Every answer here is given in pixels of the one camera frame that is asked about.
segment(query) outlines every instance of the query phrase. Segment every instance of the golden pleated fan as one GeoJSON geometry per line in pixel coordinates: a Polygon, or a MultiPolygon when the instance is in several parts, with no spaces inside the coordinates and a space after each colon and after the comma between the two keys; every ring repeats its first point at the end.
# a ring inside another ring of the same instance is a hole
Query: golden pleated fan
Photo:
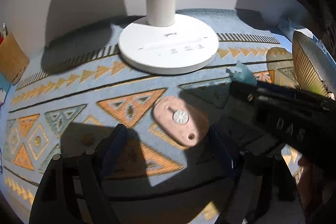
{"type": "Polygon", "coordinates": [[[292,52],[295,74],[301,89],[328,97],[322,83],[326,79],[321,78],[321,75],[327,74],[326,65],[330,63],[325,54],[311,38],[298,31],[293,35],[292,52]]]}

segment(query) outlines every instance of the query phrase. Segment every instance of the orange triangle pattern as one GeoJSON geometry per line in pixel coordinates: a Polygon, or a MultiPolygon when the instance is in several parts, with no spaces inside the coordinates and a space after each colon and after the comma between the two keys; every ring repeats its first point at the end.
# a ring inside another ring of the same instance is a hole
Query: orange triangle pattern
{"type": "Polygon", "coordinates": [[[34,171],[34,166],[33,166],[32,161],[30,160],[30,158],[28,156],[28,153],[27,153],[27,150],[26,150],[26,147],[25,147],[24,144],[21,145],[18,153],[16,154],[14,163],[16,165],[19,165],[19,166],[23,167],[23,168],[34,171]]]}
{"type": "Polygon", "coordinates": [[[245,56],[248,56],[251,53],[249,48],[240,48],[240,50],[245,56]]]}
{"type": "Polygon", "coordinates": [[[182,170],[180,164],[138,140],[129,139],[110,178],[128,179],[155,176],[182,170]]]}
{"type": "Polygon", "coordinates": [[[18,119],[22,137],[25,137],[27,135],[28,131],[32,128],[39,116],[40,114],[35,114],[27,117],[21,117],[18,119]]]}
{"type": "Polygon", "coordinates": [[[223,58],[225,58],[230,53],[230,51],[224,50],[222,48],[219,48],[217,50],[217,53],[219,54],[219,56],[221,57],[221,59],[223,59],[223,58]]]}
{"type": "Polygon", "coordinates": [[[149,90],[98,101],[97,105],[118,122],[133,128],[167,89],[149,90]]]}
{"type": "Polygon", "coordinates": [[[242,52],[241,50],[238,50],[236,48],[230,48],[230,47],[229,47],[229,50],[231,51],[234,58],[236,58],[242,52]]]}
{"type": "Polygon", "coordinates": [[[258,81],[267,82],[270,84],[274,83],[274,70],[259,71],[253,73],[253,75],[258,81]]]}

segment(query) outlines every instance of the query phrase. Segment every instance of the white round lamp base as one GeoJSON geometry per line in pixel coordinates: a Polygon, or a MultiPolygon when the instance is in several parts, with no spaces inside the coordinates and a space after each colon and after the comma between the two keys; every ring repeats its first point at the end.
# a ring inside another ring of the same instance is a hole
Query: white round lamp base
{"type": "Polygon", "coordinates": [[[178,75],[209,64],[217,52],[217,34],[204,22],[175,15],[168,27],[153,27],[146,17],[128,25],[118,43],[131,66],[158,75],[178,75]]]}

